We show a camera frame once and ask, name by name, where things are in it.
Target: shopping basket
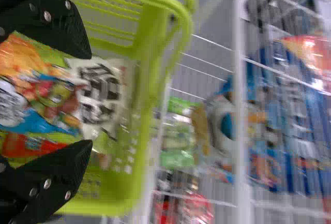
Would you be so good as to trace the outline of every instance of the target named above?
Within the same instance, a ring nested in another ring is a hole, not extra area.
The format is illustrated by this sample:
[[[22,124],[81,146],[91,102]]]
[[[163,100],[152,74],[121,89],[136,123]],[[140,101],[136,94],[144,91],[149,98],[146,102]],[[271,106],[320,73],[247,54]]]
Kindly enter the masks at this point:
[[[115,53],[136,60],[139,66],[129,132],[119,131],[116,158],[112,159],[109,171],[88,168],[85,175],[85,180],[97,178],[98,197],[76,197],[60,212],[119,216],[132,209],[140,198],[152,108],[179,60],[180,52],[190,40],[194,0],[71,1],[79,9],[94,51],[107,51],[107,57],[114,57],[112,54]],[[176,16],[172,24],[169,21],[171,14]],[[180,38],[171,58],[161,69],[162,54],[175,34]],[[98,137],[98,140],[107,139],[106,134]]]

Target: merchandise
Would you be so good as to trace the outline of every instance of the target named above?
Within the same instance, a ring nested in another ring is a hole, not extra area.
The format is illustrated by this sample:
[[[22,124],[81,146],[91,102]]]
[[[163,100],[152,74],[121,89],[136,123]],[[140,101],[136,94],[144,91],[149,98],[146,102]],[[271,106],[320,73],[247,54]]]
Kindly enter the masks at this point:
[[[90,165],[107,170],[119,116],[128,108],[133,64],[71,58],[13,33],[0,44],[0,153],[26,163],[93,139]],[[108,138],[102,137],[105,132]]]
[[[170,97],[168,104],[168,112],[183,116],[190,116],[192,108],[198,103],[183,100],[178,97]]]
[[[95,139],[101,131],[111,134],[123,108],[127,106],[129,63],[122,59],[66,60],[72,77],[87,81],[79,94],[81,129],[85,139]]]
[[[181,171],[162,171],[158,174],[157,190],[168,193],[185,192],[185,199],[154,195],[155,223],[195,224],[213,223],[212,204],[198,194],[199,178]]]
[[[160,164],[167,169],[194,165],[195,137],[191,119],[168,113],[164,121]]]

